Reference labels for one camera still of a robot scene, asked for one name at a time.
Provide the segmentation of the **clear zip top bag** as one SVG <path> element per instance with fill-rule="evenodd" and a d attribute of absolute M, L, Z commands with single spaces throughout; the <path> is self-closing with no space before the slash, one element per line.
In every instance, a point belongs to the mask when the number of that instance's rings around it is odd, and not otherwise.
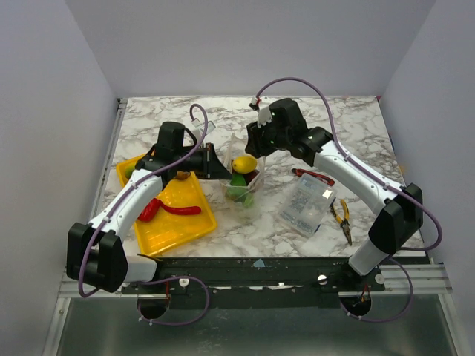
<path fill-rule="evenodd" d="M 240 221 L 258 217 L 263 200 L 265 158 L 254 158 L 245 152 L 246 140 L 234 134 L 227 142 L 224 165 L 232 178 L 220 182 L 232 216 Z"/>

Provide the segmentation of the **green bell pepper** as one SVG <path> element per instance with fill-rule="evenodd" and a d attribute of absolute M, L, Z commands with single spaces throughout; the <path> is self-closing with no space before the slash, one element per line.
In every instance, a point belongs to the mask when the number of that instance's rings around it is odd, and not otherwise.
<path fill-rule="evenodd" d="M 251 208 L 255 203 L 254 193 L 248 189 L 244 175 L 235 171 L 232 173 L 232 179 L 226 188 L 225 197 L 233 202 L 240 202 L 245 208 Z"/>

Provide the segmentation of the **dark red apple front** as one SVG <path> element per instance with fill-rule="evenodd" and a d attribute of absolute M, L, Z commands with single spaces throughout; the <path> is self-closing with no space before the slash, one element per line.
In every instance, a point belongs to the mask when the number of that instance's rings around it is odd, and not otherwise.
<path fill-rule="evenodd" d="M 247 174 L 244 175 L 244 179 L 246 180 L 246 184 L 249 185 L 255 177 L 259 175 L 259 170 L 255 169 Z"/>

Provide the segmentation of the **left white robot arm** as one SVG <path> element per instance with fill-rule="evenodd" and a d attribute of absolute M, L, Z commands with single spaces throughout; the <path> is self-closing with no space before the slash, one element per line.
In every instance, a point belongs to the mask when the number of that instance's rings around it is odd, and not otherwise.
<path fill-rule="evenodd" d="M 150 257 L 128 256 L 122 239 L 139 215 L 177 173 L 192 172 L 199 179 L 230 179 L 212 143 L 202 139 L 185 146 L 188 128 L 178 122 L 160 126 L 157 142 L 139 159 L 125 187 L 87 223 L 76 222 L 68 231 L 66 275 L 82 285 L 115 292 L 123 283 L 139 283 L 158 292 L 164 274 Z"/>

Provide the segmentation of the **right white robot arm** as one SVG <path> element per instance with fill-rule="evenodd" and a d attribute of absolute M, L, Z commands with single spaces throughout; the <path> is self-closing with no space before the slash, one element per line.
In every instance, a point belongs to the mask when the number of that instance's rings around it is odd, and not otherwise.
<path fill-rule="evenodd" d="M 347 289 L 359 290 L 367 284 L 368 274 L 399 251 L 422 226 L 422 190 L 413 183 L 403 186 L 385 178 L 349 151 L 338 149 L 334 136 L 326 129 L 308 128 L 293 99 L 279 99 L 265 108 L 259 108 L 259 102 L 253 99 L 249 105 L 257 111 L 258 119 L 246 127 L 248 154 L 260 158 L 288 151 L 338 180 L 376 215 L 367 240 L 341 273 Z"/>

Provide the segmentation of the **red black utility knife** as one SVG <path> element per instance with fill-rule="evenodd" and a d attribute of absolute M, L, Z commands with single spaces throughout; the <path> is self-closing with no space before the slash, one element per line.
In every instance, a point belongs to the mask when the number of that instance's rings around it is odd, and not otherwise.
<path fill-rule="evenodd" d="M 302 168 L 293 168 L 291 170 L 291 172 L 293 172 L 293 174 L 296 175 L 297 177 L 302 177 L 304 174 L 308 174 L 308 175 L 310 175 L 312 177 L 315 177 L 316 179 L 320 180 L 321 182 L 327 184 L 328 186 L 334 186 L 334 184 L 335 184 L 335 181 L 332 178 L 329 178 L 326 175 L 319 174 L 319 173 L 316 173 L 316 172 L 313 172 L 313 171 L 308 171 L 308 170 L 305 170 L 305 169 L 302 169 Z"/>

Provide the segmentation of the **red chili pepper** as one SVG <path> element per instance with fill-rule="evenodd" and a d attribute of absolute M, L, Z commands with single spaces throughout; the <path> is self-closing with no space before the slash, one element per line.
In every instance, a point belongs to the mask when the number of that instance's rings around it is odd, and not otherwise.
<path fill-rule="evenodd" d="M 187 207 L 174 207 L 166 205 L 162 200 L 159 201 L 159 204 L 160 207 L 163 208 L 166 212 L 180 216 L 198 215 L 202 211 L 201 207 L 196 205 Z"/>

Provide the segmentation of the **clear plastic parts box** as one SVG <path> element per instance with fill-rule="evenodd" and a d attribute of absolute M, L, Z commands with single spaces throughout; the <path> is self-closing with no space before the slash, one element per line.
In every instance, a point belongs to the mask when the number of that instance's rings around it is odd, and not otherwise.
<path fill-rule="evenodd" d="M 305 237 L 313 236 L 335 200 L 334 184 L 303 173 L 287 194 L 277 218 Z"/>

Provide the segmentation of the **yellow plastic tray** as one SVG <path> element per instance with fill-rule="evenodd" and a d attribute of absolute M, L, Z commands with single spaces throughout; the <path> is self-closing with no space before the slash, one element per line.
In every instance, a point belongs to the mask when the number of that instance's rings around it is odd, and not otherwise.
<path fill-rule="evenodd" d="M 157 257 L 180 245 L 204 237 L 217 227 L 216 219 L 195 174 L 188 179 L 167 184 L 155 198 L 174 207 L 200 206 L 198 215 L 170 214 L 160 207 L 150 222 L 136 220 L 133 229 L 124 239 L 129 254 Z"/>

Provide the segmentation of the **green mango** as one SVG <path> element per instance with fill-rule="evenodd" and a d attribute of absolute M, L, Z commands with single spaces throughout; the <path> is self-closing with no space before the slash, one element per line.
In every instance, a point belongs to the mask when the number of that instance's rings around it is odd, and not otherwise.
<path fill-rule="evenodd" d="M 125 167 L 124 175 L 127 180 L 129 180 L 134 172 L 135 164 L 130 164 Z"/>

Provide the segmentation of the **yellow handled pliers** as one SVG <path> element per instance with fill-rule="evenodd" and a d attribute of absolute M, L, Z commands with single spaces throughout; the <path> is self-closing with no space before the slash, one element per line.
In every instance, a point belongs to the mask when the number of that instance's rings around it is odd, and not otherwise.
<path fill-rule="evenodd" d="M 353 239 L 350 230 L 350 211 L 345 200 L 341 199 L 340 203 L 344 212 L 343 217 L 337 213 L 334 202 L 330 205 L 330 211 L 337 223 L 340 225 L 348 245 L 351 246 L 353 244 Z"/>

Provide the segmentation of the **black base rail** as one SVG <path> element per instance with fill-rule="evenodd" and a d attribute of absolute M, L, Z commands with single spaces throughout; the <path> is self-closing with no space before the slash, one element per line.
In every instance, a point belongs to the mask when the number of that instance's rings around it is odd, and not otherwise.
<path fill-rule="evenodd" d="M 424 257 L 403 258 L 404 267 L 385 263 L 366 277 L 343 257 L 162 258 L 157 285 L 129 283 L 122 294 L 147 309 L 334 309 L 343 299 L 429 287 L 437 269 Z"/>

